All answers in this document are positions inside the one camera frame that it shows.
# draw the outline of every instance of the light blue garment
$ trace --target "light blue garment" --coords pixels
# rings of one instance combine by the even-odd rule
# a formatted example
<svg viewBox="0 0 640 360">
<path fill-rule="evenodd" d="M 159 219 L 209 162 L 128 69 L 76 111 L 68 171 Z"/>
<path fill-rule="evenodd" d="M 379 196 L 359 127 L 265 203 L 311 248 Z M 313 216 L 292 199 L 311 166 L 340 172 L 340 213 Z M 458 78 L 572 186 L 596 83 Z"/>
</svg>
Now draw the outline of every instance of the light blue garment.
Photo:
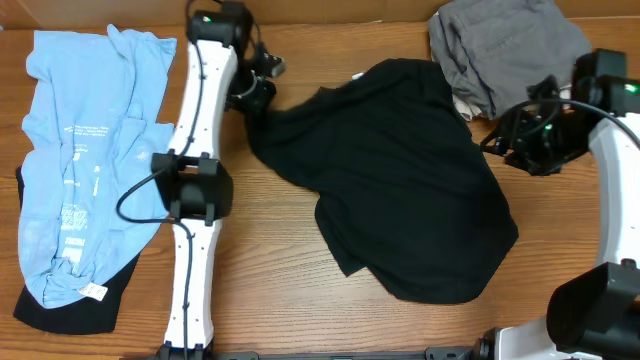
<svg viewBox="0 0 640 360">
<path fill-rule="evenodd" d="M 45 308 L 80 300 L 151 240 L 157 224 L 121 220 L 115 205 L 150 174 L 172 124 L 156 124 L 175 39 L 107 27 L 108 36 L 35 32 L 27 72 L 38 80 L 22 128 L 34 150 L 22 166 L 18 245 L 25 283 Z M 130 196 L 133 218 L 163 218 L 156 184 Z"/>
</svg>

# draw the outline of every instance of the wooden table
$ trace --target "wooden table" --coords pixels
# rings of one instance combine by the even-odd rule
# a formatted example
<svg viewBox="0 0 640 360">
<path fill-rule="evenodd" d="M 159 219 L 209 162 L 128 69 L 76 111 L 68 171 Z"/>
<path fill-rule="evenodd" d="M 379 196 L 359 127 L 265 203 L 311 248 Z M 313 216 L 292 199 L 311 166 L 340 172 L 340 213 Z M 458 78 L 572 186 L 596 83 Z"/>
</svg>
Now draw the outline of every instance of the wooden table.
<svg viewBox="0 0 640 360">
<path fill-rule="evenodd" d="M 640 18 L 578 19 L 596 47 L 625 51 L 640 77 Z M 180 27 L 144 29 L 176 36 L 179 51 L 159 122 L 179 114 L 186 76 Z M 288 63 L 275 105 L 287 108 L 319 86 L 337 86 L 389 57 L 427 58 L 424 23 L 264 26 L 269 50 Z M 60 336 L 12 316 L 23 278 L 18 265 L 14 170 L 31 144 L 21 131 L 35 81 L 25 72 L 32 31 L 0 32 L 0 359 L 115 359 L 162 343 L 173 278 L 173 236 L 163 226 L 142 252 L 111 334 Z M 593 265 L 599 239 L 598 178 L 587 155 L 545 179 L 487 155 L 511 206 L 520 239 L 484 293 L 457 306 L 403 302 L 368 270 L 338 269 L 316 227 L 317 195 L 280 179 L 251 154 L 237 114 L 222 131 L 223 162 L 236 197 L 216 253 L 213 314 L 218 351 L 262 353 L 421 350 L 471 344 L 494 326 L 545 314 L 553 290 Z M 490 124 L 470 124 L 479 141 Z"/>
</svg>

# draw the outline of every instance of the light blue cloth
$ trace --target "light blue cloth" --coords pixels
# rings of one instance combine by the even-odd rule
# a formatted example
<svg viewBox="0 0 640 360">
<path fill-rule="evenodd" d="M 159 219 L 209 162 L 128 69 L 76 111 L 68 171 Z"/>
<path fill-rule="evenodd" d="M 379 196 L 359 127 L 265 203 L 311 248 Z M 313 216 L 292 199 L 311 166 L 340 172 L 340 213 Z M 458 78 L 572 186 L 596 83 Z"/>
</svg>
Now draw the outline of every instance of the light blue cloth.
<svg viewBox="0 0 640 360">
<path fill-rule="evenodd" d="M 38 79 L 22 128 L 34 150 L 22 166 L 18 235 L 25 283 L 45 308 L 104 284 L 151 240 L 157 224 L 121 220 L 115 205 L 166 152 L 172 124 L 156 124 L 175 39 L 107 27 L 108 36 L 35 32 L 27 72 Z M 163 218 L 156 184 L 124 203 L 133 218 Z"/>
</svg>

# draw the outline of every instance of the folded gray cloth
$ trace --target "folded gray cloth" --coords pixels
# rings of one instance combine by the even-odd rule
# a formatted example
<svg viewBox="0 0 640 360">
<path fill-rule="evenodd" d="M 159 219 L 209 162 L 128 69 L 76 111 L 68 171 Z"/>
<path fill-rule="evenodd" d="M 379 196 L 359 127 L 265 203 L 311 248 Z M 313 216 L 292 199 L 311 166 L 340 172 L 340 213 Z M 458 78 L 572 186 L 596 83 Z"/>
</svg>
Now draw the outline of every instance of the folded gray cloth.
<svg viewBox="0 0 640 360">
<path fill-rule="evenodd" d="M 549 75 L 568 84 L 576 59 L 591 51 L 553 0 L 455 0 L 429 20 L 429 36 L 453 93 L 492 119 Z"/>
</svg>

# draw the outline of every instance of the black fabric under blue cloth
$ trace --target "black fabric under blue cloth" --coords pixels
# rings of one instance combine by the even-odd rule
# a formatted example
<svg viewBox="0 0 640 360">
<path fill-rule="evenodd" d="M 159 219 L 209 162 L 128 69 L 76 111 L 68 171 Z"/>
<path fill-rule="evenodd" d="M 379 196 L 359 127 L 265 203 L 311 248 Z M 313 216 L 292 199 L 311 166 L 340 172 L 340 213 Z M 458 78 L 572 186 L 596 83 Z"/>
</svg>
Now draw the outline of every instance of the black fabric under blue cloth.
<svg viewBox="0 0 640 360">
<path fill-rule="evenodd" d="M 16 169 L 16 180 L 22 206 L 24 182 L 20 168 Z M 18 298 L 13 317 L 33 328 L 54 334 L 89 335 L 112 332 L 116 327 L 122 293 L 129 284 L 139 256 L 134 257 L 104 284 L 109 290 L 102 301 L 85 297 L 66 306 L 45 309 L 25 286 Z"/>
<path fill-rule="evenodd" d="M 399 299 L 476 298 L 518 238 L 435 63 L 387 60 L 246 125 L 264 164 L 320 194 L 316 221 L 344 274 L 366 266 Z"/>
</svg>

